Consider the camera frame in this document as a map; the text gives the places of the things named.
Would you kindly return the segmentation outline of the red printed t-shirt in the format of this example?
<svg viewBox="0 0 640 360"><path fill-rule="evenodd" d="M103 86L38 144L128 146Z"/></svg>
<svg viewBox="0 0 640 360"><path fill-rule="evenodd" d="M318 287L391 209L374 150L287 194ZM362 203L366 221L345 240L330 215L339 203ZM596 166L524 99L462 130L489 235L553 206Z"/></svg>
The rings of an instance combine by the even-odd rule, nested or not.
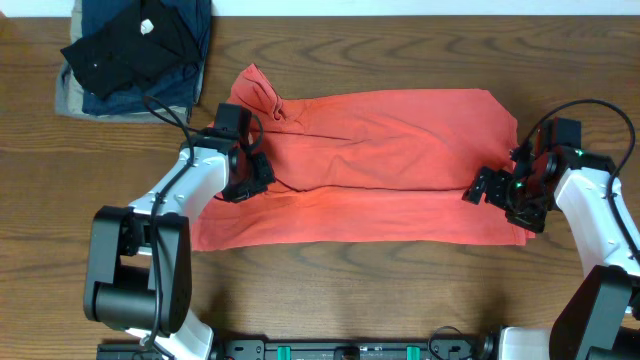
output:
<svg viewBox="0 0 640 360"><path fill-rule="evenodd" d="M482 167L509 170L516 119L482 89L410 89L314 99L279 96L256 66L229 102L259 121L254 135L275 182L247 201L208 203L198 251L321 241L523 245L530 233L463 194Z"/></svg>

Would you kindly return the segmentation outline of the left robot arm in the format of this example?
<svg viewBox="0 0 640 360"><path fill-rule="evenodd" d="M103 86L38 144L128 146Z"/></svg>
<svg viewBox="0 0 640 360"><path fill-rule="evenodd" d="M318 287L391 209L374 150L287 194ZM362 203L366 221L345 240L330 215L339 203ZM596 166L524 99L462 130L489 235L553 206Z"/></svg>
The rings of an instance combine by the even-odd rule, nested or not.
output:
<svg viewBox="0 0 640 360"><path fill-rule="evenodd" d="M217 359L212 328L191 310L191 228L212 199L247 200L274 182L263 138L188 134L169 172L126 207L94 216L85 316L137 338L106 344L99 359Z"/></svg>

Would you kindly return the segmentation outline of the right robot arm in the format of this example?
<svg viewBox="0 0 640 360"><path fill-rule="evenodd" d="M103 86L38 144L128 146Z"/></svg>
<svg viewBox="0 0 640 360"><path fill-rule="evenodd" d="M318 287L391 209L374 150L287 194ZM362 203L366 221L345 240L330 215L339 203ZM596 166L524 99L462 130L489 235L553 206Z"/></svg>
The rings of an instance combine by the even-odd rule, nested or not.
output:
<svg viewBox="0 0 640 360"><path fill-rule="evenodd" d="M477 347L479 359L636 359L639 333L639 231L610 157L556 146L525 158L513 172L482 168L464 193L504 210L534 233L548 212L566 218L585 278L549 329L504 327Z"/></svg>

